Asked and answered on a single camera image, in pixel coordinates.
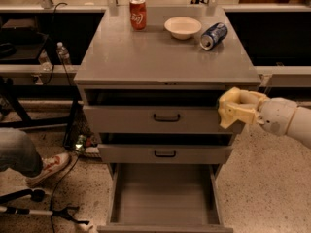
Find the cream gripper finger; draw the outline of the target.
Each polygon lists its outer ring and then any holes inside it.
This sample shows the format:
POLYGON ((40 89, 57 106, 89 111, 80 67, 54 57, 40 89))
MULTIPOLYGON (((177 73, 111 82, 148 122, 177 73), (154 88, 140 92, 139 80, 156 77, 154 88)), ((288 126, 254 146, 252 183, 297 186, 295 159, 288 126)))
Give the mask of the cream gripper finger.
POLYGON ((225 92, 220 98, 220 102, 234 102, 234 103, 240 103, 241 99, 241 90, 237 87, 233 87, 232 89, 225 92))
POLYGON ((246 124, 254 124, 257 122, 258 111, 252 104, 231 103, 233 110, 234 122, 239 120, 246 124))

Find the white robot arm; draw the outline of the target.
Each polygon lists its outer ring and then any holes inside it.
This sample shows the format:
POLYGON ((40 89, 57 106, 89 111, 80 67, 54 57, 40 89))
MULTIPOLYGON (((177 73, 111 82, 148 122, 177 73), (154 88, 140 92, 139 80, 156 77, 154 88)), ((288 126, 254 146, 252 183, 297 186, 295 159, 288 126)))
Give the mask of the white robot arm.
POLYGON ((236 121, 258 124, 276 136, 288 136, 311 148, 311 110, 284 98, 234 87, 219 98, 220 127, 236 121))

